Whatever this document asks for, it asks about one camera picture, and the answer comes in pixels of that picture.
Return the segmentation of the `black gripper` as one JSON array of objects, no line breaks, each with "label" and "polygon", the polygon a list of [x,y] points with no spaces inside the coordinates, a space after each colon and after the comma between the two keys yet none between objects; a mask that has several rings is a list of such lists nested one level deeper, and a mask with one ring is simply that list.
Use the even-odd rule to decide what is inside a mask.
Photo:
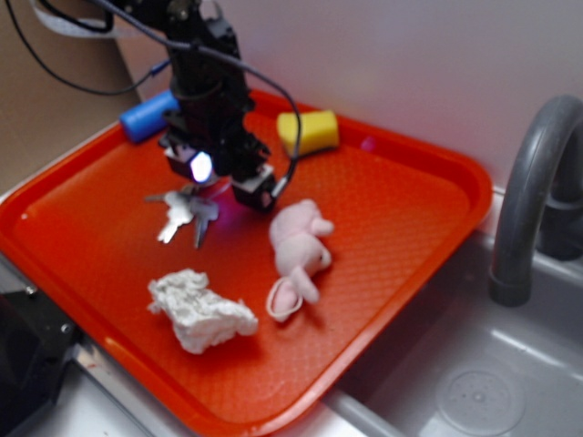
[{"label": "black gripper", "polygon": [[196,184],[213,178],[232,178],[233,195],[241,205],[269,212],[275,205],[273,166],[263,166],[270,151],[244,126],[255,108],[250,90],[229,79],[201,90],[188,91],[177,79],[170,81],[177,109],[163,112],[168,124],[159,139],[170,168]]}]

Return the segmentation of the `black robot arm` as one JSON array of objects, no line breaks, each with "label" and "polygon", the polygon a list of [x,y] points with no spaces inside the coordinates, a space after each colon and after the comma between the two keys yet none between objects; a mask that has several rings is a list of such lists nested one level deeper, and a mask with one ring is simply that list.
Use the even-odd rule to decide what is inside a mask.
[{"label": "black robot arm", "polygon": [[267,166],[271,152],[244,126],[255,108],[245,76],[238,67],[201,52],[208,48],[239,58],[229,22],[222,16],[203,17],[198,1],[117,1],[115,5],[168,39],[169,90],[179,106],[164,112],[168,129],[160,144],[171,168],[193,178],[194,159],[205,153],[214,173],[231,179],[239,203],[271,210],[276,185]]}]

